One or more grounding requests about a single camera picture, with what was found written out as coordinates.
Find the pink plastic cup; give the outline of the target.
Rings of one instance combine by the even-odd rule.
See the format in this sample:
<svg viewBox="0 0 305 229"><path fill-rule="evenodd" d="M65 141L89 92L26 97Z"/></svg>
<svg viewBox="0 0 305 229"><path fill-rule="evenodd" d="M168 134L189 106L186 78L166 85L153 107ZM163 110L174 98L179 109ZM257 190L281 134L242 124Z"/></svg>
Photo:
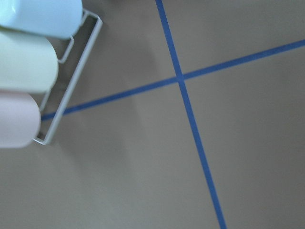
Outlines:
<svg viewBox="0 0 305 229"><path fill-rule="evenodd" d="M27 93L0 92L0 147L27 147L41 127L41 113Z"/></svg>

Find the light blue plastic cup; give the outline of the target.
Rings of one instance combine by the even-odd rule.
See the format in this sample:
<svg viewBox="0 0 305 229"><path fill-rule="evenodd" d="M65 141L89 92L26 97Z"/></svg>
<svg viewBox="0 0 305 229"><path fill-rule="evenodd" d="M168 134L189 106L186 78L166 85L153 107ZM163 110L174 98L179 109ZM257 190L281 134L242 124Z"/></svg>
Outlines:
<svg viewBox="0 0 305 229"><path fill-rule="evenodd" d="M68 39L79 29L81 0L2 0L1 27Z"/></svg>

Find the pale green plastic cup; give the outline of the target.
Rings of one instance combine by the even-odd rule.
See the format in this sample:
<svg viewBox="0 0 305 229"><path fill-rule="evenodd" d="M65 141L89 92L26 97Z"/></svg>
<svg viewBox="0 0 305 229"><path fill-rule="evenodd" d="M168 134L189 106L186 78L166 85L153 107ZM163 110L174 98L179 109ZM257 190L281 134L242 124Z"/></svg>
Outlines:
<svg viewBox="0 0 305 229"><path fill-rule="evenodd" d="M56 83L57 54L42 36L0 29L0 89L42 94Z"/></svg>

